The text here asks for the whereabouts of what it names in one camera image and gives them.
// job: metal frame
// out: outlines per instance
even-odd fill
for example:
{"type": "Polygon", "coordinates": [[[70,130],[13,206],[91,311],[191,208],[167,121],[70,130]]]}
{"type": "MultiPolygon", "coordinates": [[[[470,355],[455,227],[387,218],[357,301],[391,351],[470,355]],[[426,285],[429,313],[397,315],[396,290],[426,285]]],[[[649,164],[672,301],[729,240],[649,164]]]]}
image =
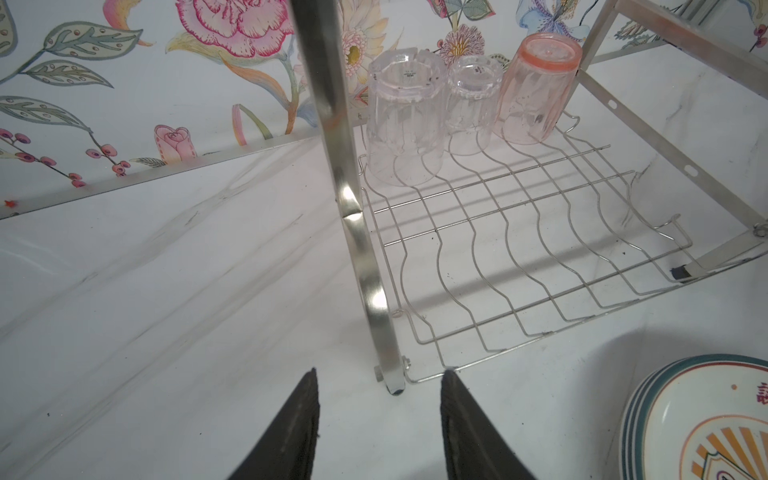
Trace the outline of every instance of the metal frame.
{"type": "MultiPolygon", "coordinates": [[[[462,183],[461,185],[454,185],[451,179],[437,176],[439,181],[443,182],[447,188],[439,192],[427,194],[422,192],[419,188],[412,188],[412,195],[415,195],[411,200],[393,204],[390,199],[376,191],[365,175],[365,169],[360,164],[363,180],[366,183],[366,188],[361,190],[359,177],[355,173],[355,151],[354,143],[351,137],[351,124],[352,120],[349,117],[349,113],[346,110],[346,92],[343,89],[344,79],[341,69],[341,59],[339,57],[339,28],[335,16],[334,8],[335,0],[291,0],[294,12],[294,25],[299,36],[303,51],[305,52],[305,61],[307,62],[307,70],[310,77],[310,87],[312,88],[313,95],[316,101],[316,107],[321,121],[323,129],[323,137],[326,145],[326,152],[329,157],[329,165],[333,173],[334,184],[336,187],[336,200],[339,205],[339,214],[342,219],[342,223],[345,229],[347,243],[349,245],[350,255],[358,281],[362,303],[366,311],[366,316],[371,328],[371,334],[373,342],[376,347],[376,351],[379,356],[379,366],[376,367],[376,376],[379,381],[383,381],[388,390],[391,393],[400,393],[404,388],[404,379],[411,383],[424,382],[430,379],[438,378],[442,374],[436,373],[435,375],[425,376],[419,379],[413,379],[409,375],[410,361],[405,359],[401,361],[399,353],[399,346],[395,335],[392,318],[389,315],[389,304],[387,303],[385,290],[382,282],[382,277],[379,272],[379,268],[376,263],[376,254],[371,243],[371,237],[369,235],[368,228],[366,226],[365,215],[363,212],[362,196],[365,195],[366,204],[369,207],[369,218],[372,220],[374,227],[376,228],[376,236],[378,240],[378,247],[384,253],[384,264],[389,274],[389,280],[394,286],[394,297],[397,308],[392,311],[394,316],[405,315],[409,321],[409,325],[415,337],[415,341],[419,344],[433,345],[436,349],[436,353],[440,358],[440,362],[443,368],[446,369],[464,369],[470,366],[476,365],[480,362],[487,361],[489,359],[500,356],[504,353],[510,352],[521,346],[528,345],[550,336],[556,332],[561,332],[566,329],[573,328],[576,325],[585,323],[594,318],[598,318],[603,315],[607,315],[610,312],[626,308],[627,306],[634,305],[640,301],[648,298],[653,298],[662,293],[666,293],[677,288],[697,280],[701,280],[708,276],[714,275],[724,270],[728,270],[734,266],[754,258],[760,257],[768,250],[763,249],[757,255],[751,258],[746,258],[737,261],[731,261],[733,258],[752,250],[755,247],[764,245],[763,238],[768,234],[768,223],[765,221],[765,216],[755,211],[750,205],[741,200],[736,194],[730,192],[725,186],[723,186],[714,177],[707,174],[704,169],[699,167],[688,156],[677,149],[672,143],[667,141],[663,135],[656,132],[647,123],[640,119],[636,114],[626,108],[618,99],[616,99],[609,91],[603,88],[597,83],[586,70],[588,66],[596,59],[603,60],[609,57],[602,56],[603,58],[596,58],[598,48],[600,47],[605,35],[612,28],[614,21],[618,14],[626,15],[628,18],[635,20],[642,24],[644,27],[655,32],[663,40],[676,45],[681,50],[685,51],[689,55],[699,59],[703,63],[717,69],[718,71],[729,76],[733,80],[739,82],[743,86],[749,88],[755,93],[768,98],[768,64],[765,62],[748,55],[745,51],[741,51],[738,48],[733,47],[726,42],[709,38],[699,28],[692,27],[684,20],[672,15],[668,11],[662,9],[649,2],[648,0],[607,0],[601,13],[599,14],[596,22],[593,25],[591,33],[584,43],[584,55],[580,66],[577,79],[578,83],[587,88],[598,100],[605,104],[610,111],[612,111],[620,120],[622,120],[632,131],[643,138],[651,147],[653,147],[662,157],[667,158],[672,165],[678,170],[683,172],[686,177],[696,184],[704,193],[713,198],[720,206],[722,206],[727,212],[732,214],[738,219],[745,227],[747,231],[738,237],[727,241],[722,246],[706,253],[699,258],[693,258],[687,251],[690,246],[690,238],[685,234],[680,225],[677,223],[677,216],[673,216],[669,221],[660,226],[653,226],[648,223],[642,215],[634,209],[628,198],[629,182],[627,182],[625,176],[632,172],[620,173],[614,168],[607,160],[607,158],[601,153],[601,150],[607,147],[595,147],[587,141],[572,137],[569,132],[573,130],[575,125],[566,131],[558,131],[562,135],[564,141],[569,145],[570,151],[575,153],[567,153],[565,150],[559,147],[551,147],[547,144],[541,144],[544,147],[550,147],[554,151],[560,152],[558,158],[553,161],[541,161],[538,157],[532,154],[526,154],[523,151],[518,151],[512,145],[509,147],[517,154],[529,157],[530,160],[535,162],[535,165],[531,166],[531,169],[537,169],[537,171],[543,173],[548,178],[548,184],[556,189],[555,192],[544,196],[534,196],[528,191],[525,186],[525,182],[521,181],[519,174],[524,170],[513,170],[506,163],[496,160],[493,156],[487,152],[482,152],[490,161],[495,162],[501,167],[505,167],[508,173],[497,174],[494,177],[485,178],[482,174],[476,170],[473,170],[468,166],[465,161],[457,159],[452,155],[453,161],[456,165],[464,169],[468,174],[475,175],[477,181],[469,181],[468,183],[462,183]],[[577,148],[577,143],[583,143],[588,148],[580,150],[577,148]],[[582,170],[575,159],[583,161],[590,169],[587,169],[587,174],[582,170]],[[602,164],[603,168],[607,166],[612,170],[612,174],[604,175],[601,170],[596,167],[596,164],[602,164]],[[570,166],[572,172],[581,175],[585,180],[585,183],[580,184],[577,187],[561,188],[558,182],[548,172],[548,167],[552,164],[564,164],[570,166]],[[498,198],[493,194],[492,190],[488,187],[488,182],[491,181],[512,181],[519,186],[520,191],[525,192],[527,200],[512,206],[502,207],[498,201],[498,198]],[[623,183],[623,188],[626,189],[627,194],[624,195],[618,190],[611,182],[617,181],[623,183]],[[495,209],[492,211],[472,215],[468,214],[465,205],[461,202],[458,190],[466,187],[477,187],[482,185],[488,193],[487,198],[492,200],[495,204],[495,209]],[[642,247],[633,244],[627,238],[622,237],[617,231],[611,229],[606,222],[602,210],[601,210],[601,194],[598,187],[611,189],[609,193],[611,196],[618,196],[623,202],[626,203],[629,211],[633,214],[643,225],[643,228],[650,229],[650,232],[655,232],[664,241],[672,242],[671,248],[662,253],[661,255],[652,256],[642,247]],[[634,263],[630,266],[619,267],[613,260],[607,258],[601,253],[593,250],[589,245],[584,242],[574,228],[574,221],[571,218],[571,201],[568,198],[570,192],[578,189],[588,189],[594,191],[597,198],[597,208],[603,225],[610,232],[609,236],[616,238],[616,241],[623,242],[629,247],[634,248],[637,252],[641,252],[644,255],[644,260],[634,263]],[[382,202],[385,207],[374,209],[371,194],[374,194],[378,198],[378,202],[382,202]],[[432,215],[429,209],[427,200],[434,197],[453,196],[461,207],[464,215],[464,220],[455,221],[445,225],[438,225],[437,220],[432,215]],[[604,260],[607,264],[610,264],[612,273],[606,276],[597,278],[596,280],[585,280],[578,271],[570,268],[564,263],[557,255],[555,255],[547,246],[544,237],[541,233],[541,211],[537,207],[537,203],[543,201],[546,198],[558,197],[564,200],[568,204],[568,222],[570,224],[571,232],[578,239],[581,246],[584,248],[585,253],[589,252],[594,254],[597,258],[604,260]],[[423,208],[426,213],[426,217],[429,218],[432,228],[421,233],[415,233],[412,235],[404,235],[401,226],[396,219],[396,211],[399,208],[406,205],[417,206],[423,208]],[[475,222],[482,217],[488,215],[499,215],[509,227],[509,220],[506,212],[513,207],[520,207],[522,205],[530,206],[535,209],[538,215],[538,222],[536,227],[538,229],[538,238],[541,241],[541,245],[547,251],[550,259],[556,262],[560,267],[569,270],[575,277],[578,278],[577,286],[564,290],[561,292],[551,292],[541,281],[536,278],[534,272],[527,271],[516,259],[515,253],[509,245],[508,232],[506,230],[506,252],[508,253],[508,259],[516,265],[517,269],[524,274],[531,282],[538,284],[545,295],[532,303],[524,306],[513,306],[513,302],[510,297],[505,295],[497,286],[489,279],[482,271],[482,268],[478,265],[475,258],[475,241],[474,238],[477,235],[475,229],[475,222]],[[396,228],[398,239],[393,241],[384,241],[379,229],[379,223],[377,215],[389,215],[392,217],[392,221],[396,228]],[[472,314],[472,311],[467,308],[466,305],[460,300],[460,295],[454,294],[452,289],[449,288],[442,279],[440,273],[440,250],[438,250],[437,257],[437,270],[439,282],[442,284],[444,292],[448,295],[451,301],[456,305],[458,309],[468,314],[471,324],[455,329],[450,332],[438,334],[435,331],[435,326],[430,323],[426,317],[419,313],[414,308],[412,303],[406,294],[405,286],[402,282],[402,267],[405,265],[408,258],[408,250],[406,244],[411,244],[415,238],[422,237],[427,233],[433,233],[439,240],[440,249],[443,245],[443,239],[441,237],[443,231],[448,228],[453,228],[456,225],[468,225],[474,232],[472,241],[471,254],[472,259],[475,262],[475,269],[478,278],[482,281],[480,284],[483,288],[486,288],[489,292],[494,292],[501,297],[504,297],[509,309],[505,313],[501,313],[487,319],[476,319],[472,314]],[[680,242],[676,240],[677,237],[665,233],[662,229],[676,229],[678,233],[674,235],[685,239],[680,242]],[[386,249],[390,247],[402,248],[404,257],[402,265],[399,271],[400,289],[398,290],[398,283],[396,282],[395,271],[390,259],[386,256],[386,249]],[[682,252],[688,255],[690,262],[684,266],[672,269],[672,277],[670,278],[664,268],[658,263],[660,258],[663,258],[672,253],[682,252]],[[634,269],[641,266],[655,266],[655,270],[659,273],[659,281],[666,282],[665,286],[660,288],[654,288],[652,290],[639,290],[627,277],[634,269]],[[593,288],[595,288],[600,282],[607,280],[615,280],[617,282],[623,282],[633,292],[634,297],[630,300],[625,300],[619,303],[603,304],[596,296],[593,288]],[[588,316],[570,317],[564,314],[561,308],[560,301],[563,296],[567,296],[574,292],[588,293],[594,301],[594,306],[597,308],[598,313],[588,316]],[[541,330],[530,332],[524,327],[519,316],[525,310],[533,308],[538,305],[548,304],[553,306],[559,313],[562,326],[556,330],[541,330]],[[412,318],[411,312],[418,317],[418,322],[412,318]],[[504,318],[514,318],[522,334],[525,336],[525,341],[519,343],[516,346],[504,349],[489,348],[488,344],[484,340],[481,332],[481,326],[489,324],[491,322],[498,321],[504,318]],[[427,338],[423,338],[419,335],[416,329],[416,324],[420,323],[422,326],[428,328],[430,335],[427,338]],[[443,351],[441,350],[440,342],[447,340],[450,337],[462,334],[476,334],[482,348],[485,351],[485,356],[481,359],[477,359],[473,362],[468,362],[464,365],[455,366],[447,363],[444,360],[443,351]]],[[[714,0],[699,1],[696,5],[693,5],[693,1],[686,7],[686,11],[689,10],[690,14],[684,15],[686,18],[691,15],[694,18],[698,18],[702,15],[706,15],[716,3],[714,0]]],[[[571,117],[578,123],[577,117],[571,117]]],[[[359,114],[358,121],[364,121],[364,115],[359,114]]]]}
{"type": "Polygon", "coordinates": [[[352,118],[346,103],[336,0],[291,0],[290,3],[323,132],[336,204],[373,345],[379,356],[377,376],[384,380],[389,393],[399,395],[406,383],[379,265],[373,253],[366,218],[362,214],[352,118]]]}
{"type": "MultiPolygon", "coordinates": [[[[716,4],[715,0],[705,0],[698,2],[695,11],[691,9],[692,13],[689,15],[685,14],[688,8],[681,14],[685,18],[692,16],[692,22],[698,25],[716,4]]],[[[766,216],[756,212],[749,204],[725,188],[587,74],[586,70],[594,54],[620,13],[764,98],[768,98],[768,63],[726,41],[712,38],[697,26],[672,15],[648,0],[608,0],[584,42],[585,53],[577,76],[578,83],[587,88],[662,157],[670,161],[689,180],[749,229],[673,272],[673,275],[679,279],[701,277],[722,263],[759,246],[765,237],[766,216]]]]}

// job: stack of plates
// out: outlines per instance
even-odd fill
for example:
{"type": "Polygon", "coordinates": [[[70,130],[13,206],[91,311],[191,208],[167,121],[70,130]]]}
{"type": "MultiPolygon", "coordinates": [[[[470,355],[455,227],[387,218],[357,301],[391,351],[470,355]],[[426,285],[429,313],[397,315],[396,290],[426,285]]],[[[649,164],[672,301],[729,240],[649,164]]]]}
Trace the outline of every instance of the stack of plates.
{"type": "Polygon", "coordinates": [[[621,420],[624,480],[768,480],[768,362],[682,359],[648,376],[621,420]]]}

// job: plate rim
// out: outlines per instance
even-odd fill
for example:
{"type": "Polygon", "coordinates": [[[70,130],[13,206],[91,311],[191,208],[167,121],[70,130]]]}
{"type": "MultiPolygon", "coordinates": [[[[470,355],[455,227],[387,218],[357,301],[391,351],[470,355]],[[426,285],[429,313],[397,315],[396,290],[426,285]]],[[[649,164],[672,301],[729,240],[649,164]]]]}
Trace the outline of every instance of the plate rim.
{"type": "Polygon", "coordinates": [[[632,393],[621,417],[619,469],[623,480],[645,480],[641,461],[650,411],[664,389],[686,372],[709,365],[751,365],[768,369],[768,361],[732,353],[690,356],[665,365],[648,375],[632,393]]]}

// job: pink rose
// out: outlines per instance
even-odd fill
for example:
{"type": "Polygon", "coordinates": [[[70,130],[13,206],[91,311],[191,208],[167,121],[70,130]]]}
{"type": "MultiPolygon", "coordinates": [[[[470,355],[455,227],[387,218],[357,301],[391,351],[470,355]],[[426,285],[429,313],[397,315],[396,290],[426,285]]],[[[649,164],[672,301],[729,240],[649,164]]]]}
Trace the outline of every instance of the pink rose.
{"type": "Polygon", "coordinates": [[[197,156],[190,138],[190,131],[184,127],[174,130],[165,125],[158,125],[154,128],[154,140],[160,151],[160,158],[166,164],[177,164],[197,156]]]}
{"type": "Polygon", "coordinates": [[[269,57],[293,33],[286,0],[177,0],[184,28],[236,57],[269,57]]]}

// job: wire rack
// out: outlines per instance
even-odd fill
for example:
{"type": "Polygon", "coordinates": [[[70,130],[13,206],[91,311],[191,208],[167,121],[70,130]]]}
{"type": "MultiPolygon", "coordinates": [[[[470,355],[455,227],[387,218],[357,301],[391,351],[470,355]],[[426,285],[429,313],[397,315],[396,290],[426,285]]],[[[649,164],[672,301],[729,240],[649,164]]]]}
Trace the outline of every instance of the wire rack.
{"type": "Polygon", "coordinates": [[[680,215],[653,223],[638,211],[630,201],[637,172],[617,169],[609,144],[575,137],[580,118],[564,116],[572,125],[546,143],[494,137],[476,155],[446,152],[439,174],[417,187],[378,182],[360,155],[366,220],[408,382],[684,285],[670,275],[696,261],[680,215]]]}

